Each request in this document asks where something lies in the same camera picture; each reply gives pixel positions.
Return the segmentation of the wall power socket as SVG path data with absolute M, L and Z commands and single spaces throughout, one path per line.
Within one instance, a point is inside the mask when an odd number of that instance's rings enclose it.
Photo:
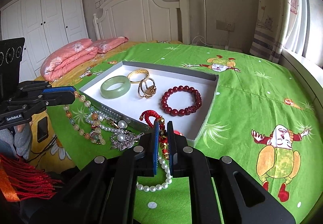
M 221 20 L 216 20 L 216 29 L 228 32 L 234 32 L 235 23 L 234 22 L 226 22 Z

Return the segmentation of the white wooden headboard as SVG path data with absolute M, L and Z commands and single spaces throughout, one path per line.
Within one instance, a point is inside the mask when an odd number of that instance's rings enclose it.
M 100 10 L 100 17 L 93 14 L 97 39 L 191 43 L 189 0 L 106 0 Z

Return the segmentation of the white wardrobe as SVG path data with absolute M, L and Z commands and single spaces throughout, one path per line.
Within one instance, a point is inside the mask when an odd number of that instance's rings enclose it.
M 44 60 L 62 46 L 88 37 L 82 0 L 12 0 L 1 7 L 2 39 L 24 37 L 19 79 L 40 75 Z

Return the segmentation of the pink folded quilt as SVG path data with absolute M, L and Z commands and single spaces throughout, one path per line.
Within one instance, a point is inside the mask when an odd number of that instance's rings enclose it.
M 52 82 L 93 59 L 97 54 L 109 52 L 127 41 L 128 39 L 123 36 L 99 39 L 95 42 L 89 38 L 79 39 L 50 54 L 42 63 L 40 73 L 45 80 Z

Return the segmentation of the pale green jade bangle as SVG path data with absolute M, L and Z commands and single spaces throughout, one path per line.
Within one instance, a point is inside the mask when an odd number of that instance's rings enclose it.
M 105 99 L 116 99 L 125 95 L 130 87 L 130 80 L 126 76 L 114 76 L 101 84 L 100 93 Z

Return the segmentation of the silver rhinestone brooch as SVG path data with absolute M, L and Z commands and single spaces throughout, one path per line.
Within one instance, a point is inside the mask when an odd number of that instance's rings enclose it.
M 124 151 L 132 148 L 137 142 L 139 142 L 141 136 L 143 135 L 144 133 L 115 133 L 111 136 L 111 149 Z

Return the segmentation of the red tassel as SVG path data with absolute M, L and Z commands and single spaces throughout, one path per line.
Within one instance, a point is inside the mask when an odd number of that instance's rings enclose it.
M 7 202 L 51 199 L 61 185 L 61 180 L 52 178 L 22 159 L 1 154 L 1 194 Z

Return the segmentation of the patterned window curtain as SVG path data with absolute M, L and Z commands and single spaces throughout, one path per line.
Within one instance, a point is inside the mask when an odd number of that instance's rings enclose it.
M 274 63 L 284 49 L 302 54 L 307 20 L 306 0 L 259 0 L 250 53 Z

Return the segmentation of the green cartoon bed sheet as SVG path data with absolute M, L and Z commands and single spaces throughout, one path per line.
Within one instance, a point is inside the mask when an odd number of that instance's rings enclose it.
M 289 198 L 281 204 L 293 215 L 296 223 L 309 223 L 305 218 L 322 194 L 322 114 L 316 113 L 313 100 L 286 68 L 267 60 L 246 54 L 168 43 L 124 43 L 106 54 L 97 56 L 75 67 L 54 80 L 53 87 L 74 86 L 79 89 L 121 61 L 156 63 L 183 67 L 186 64 L 204 64 L 208 58 L 223 56 L 235 68 L 219 73 L 217 96 L 207 121 L 202 126 L 196 148 L 206 156 L 231 156 L 259 183 L 256 160 L 263 144 L 256 144 L 251 129 L 269 136 L 275 125 L 281 124 L 290 133 L 308 135 L 296 141 L 292 148 L 300 154 L 300 169 L 285 191 Z M 106 145 L 94 145 L 79 136 L 62 107 L 47 110 L 51 125 L 62 142 L 66 155 L 75 165 L 84 168 L 96 154 L 112 158 L 120 155 Z M 141 223 L 192 223 L 188 178 L 174 180 L 168 189 L 136 193 L 134 217 Z

